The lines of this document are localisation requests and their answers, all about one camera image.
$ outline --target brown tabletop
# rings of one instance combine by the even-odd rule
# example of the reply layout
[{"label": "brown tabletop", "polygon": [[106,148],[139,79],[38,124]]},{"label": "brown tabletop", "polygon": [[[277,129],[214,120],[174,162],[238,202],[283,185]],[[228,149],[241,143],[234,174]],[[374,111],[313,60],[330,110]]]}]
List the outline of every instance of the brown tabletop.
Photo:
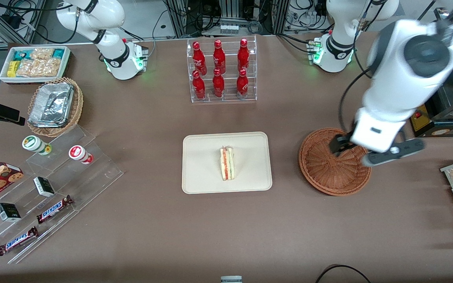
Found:
[{"label": "brown tabletop", "polygon": [[[374,36],[359,38],[360,58]],[[129,81],[106,71],[94,45],[70,46],[68,76],[85,97],[79,123],[126,174],[21,263],[0,263],[0,281],[314,282],[335,263],[373,282],[453,281],[453,195],[439,172],[453,163],[453,138],[427,139],[422,153],[374,167],[355,195],[324,195],[302,176],[298,149],[313,130],[338,127],[338,100],[359,68],[328,74],[274,36],[257,40],[258,100],[234,105],[190,102],[186,40],[158,42],[148,71]],[[368,83],[351,89],[346,120]],[[35,89],[2,83],[0,103],[27,117]],[[270,190],[181,190],[185,136],[246,131],[268,135]],[[30,133],[0,122],[0,161],[25,161],[20,143]],[[361,277],[334,270],[322,282],[347,280]]]}]

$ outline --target white container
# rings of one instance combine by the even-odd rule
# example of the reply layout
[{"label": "white container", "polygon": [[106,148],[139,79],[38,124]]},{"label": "white container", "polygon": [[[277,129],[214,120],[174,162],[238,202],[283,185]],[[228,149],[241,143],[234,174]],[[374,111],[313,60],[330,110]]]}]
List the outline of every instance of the white container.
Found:
[{"label": "white container", "polygon": [[[59,66],[59,70],[57,72],[57,76],[55,77],[8,77],[8,66],[13,58],[15,57],[15,52],[24,51],[24,50],[32,50],[34,48],[53,48],[55,50],[64,50],[63,57],[61,59],[61,64]],[[32,84],[32,83],[44,83],[49,82],[54,79],[59,79],[63,77],[64,72],[66,70],[66,66],[68,65],[68,60],[70,57],[71,51],[68,47],[63,45],[39,45],[39,46],[26,46],[26,47],[11,47],[7,58],[5,60],[5,64],[3,64],[3,68],[0,72],[0,80],[7,84]]]},{"label": "white container", "polygon": [[94,156],[88,153],[81,145],[71,147],[69,155],[70,158],[78,160],[83,164],[90,164],[94,160]]},{"label": "white container", "polygon": [[[220,151],[234,149],[235,179],[223,181]],[[268,138],[263,132],[200,134],[183,140],[181,187],[185,193],[264,191],[272,187]]]}]

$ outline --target red and white cup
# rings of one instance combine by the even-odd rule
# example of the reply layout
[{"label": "red and white cup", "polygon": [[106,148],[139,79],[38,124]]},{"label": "red and white cup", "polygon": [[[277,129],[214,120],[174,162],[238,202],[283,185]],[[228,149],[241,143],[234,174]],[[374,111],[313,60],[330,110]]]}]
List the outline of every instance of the red and white cup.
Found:
[{"label": "red and white cup", "polygon": [[81,145],[71,147],[70,158],[78,160],[83,164],[90,164],[94,160],[94,156],[88,153]]}]

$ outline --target bottle display rack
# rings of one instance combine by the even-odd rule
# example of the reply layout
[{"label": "bottle display rack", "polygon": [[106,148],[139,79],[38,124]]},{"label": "bottle display rack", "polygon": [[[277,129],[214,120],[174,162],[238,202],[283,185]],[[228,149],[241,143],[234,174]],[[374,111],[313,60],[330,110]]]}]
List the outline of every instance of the bottle display rack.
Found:
[{"label": "bottle display rack", "polygon": [[[0,202],[15,204],[21,219],[17,222],[4,222],[0,218],[0,245],[5,245],[26,233],[33,226],[38,229],[39,236],[0,256],[1,261],[20,262],[123,175],[118,165],[97,146],[94,138],[76,125],[50,142],[52,146],[50,154],[46,156],[33,154],[19,165],[25,174],[24,177],[0,193]],[[92,154],[94,156],[92,163],[85,165],[71,159],[68,151],[74,145],[81,145]],[[55,191],[52,197],[38,194],[33,182],[37,176],[50,181]],[[36,216],[67,195],[70,195],[74,202],[49,220],[38,224]]]},{"label": "bottle display rack", "polygon": [[[239,70],[237,67],[237,53],[239,52],[240,42],[242,38],[248,40],[249,50],[249,67],[247,68],[246,77],[249,80],[248,83],[248,94],[244,99],[237,97],[237,78],[239,77]],[[207,67],[207,74],[202,77],[205,83],[205,100],[198,100],[194,89],[193,89],[193,77],[192,72],[195,70],[193,64],[193,48],[192,43],[198,41],[200,43],[200,49],[205,56],[205,64]],[[214,88],[212,84],[212,78],[214,77],[214,61],[212,55],[214,53],[214,42],[208,39],[189,39],[187,41],[187,62],[188,62],[188,79],[190,81],[190,93],[191,100],[193,103],[210,103],[210,102],[243,102],[243,101],[255,101],[258,98],[257,88],[257,47],[255,36],[245,37],[222,37],[221,45],[225,51],[226,57],[226,72],[223,74],[225,79],[225,95],[223,98],[217,98],[214,95]]]}]

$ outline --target coca-cola bottle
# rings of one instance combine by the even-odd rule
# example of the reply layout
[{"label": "coca-cola bottle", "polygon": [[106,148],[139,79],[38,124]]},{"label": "coca-cola bottle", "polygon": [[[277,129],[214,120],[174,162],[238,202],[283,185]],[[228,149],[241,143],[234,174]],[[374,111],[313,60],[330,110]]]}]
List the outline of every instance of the coca-cola bottle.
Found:
[{"label": "coca-cola bottle", "polygon": [[200,72],[201,76],[205,76],[207,74],[207,67],[205,66],[205,56],[204,52],[200,50],[200,44],[195,41],[193,44],[193,64],[195,65],[195,69]]},{"label": "coca-cola bottle", "polygon": [[239,72],[243,68],[247,70],[249,67],[248,40],[245,38],[241,39],[241,48],[239,48],[239,53],[237,53],[237,63]]},{"label": "coca-cola bottle", "polygon": [[212,58],[214,59],[214,67],[219,68],[221,74],[224,74],[227,71],[227,61],[225,59],[225,51],[221,48],[221,40],[214,41]]},{"label": "coca-cola bottle", "polygon": [[237,97],[244,99],[248,95],[248,83],[249,80],[246,77],[246,69],[239,71],[239,77],[237,78]]},{"label": "coca-cola bottle", "polygon": [[198,100],[204,100],[205,99],[205,84],[203,79],[200,77],[200,73],[198,70],[193,70],[192,72],[193,76],[193,90],[195,91],[195,95]]},{"label": "coca-cola bottle", "polygon": [[214,69],[214,77],[212,78],[212,85],[214,86],[214,95],[217,98],[222,98],[225,94],[225,80],[221,75],[219,68]]}]

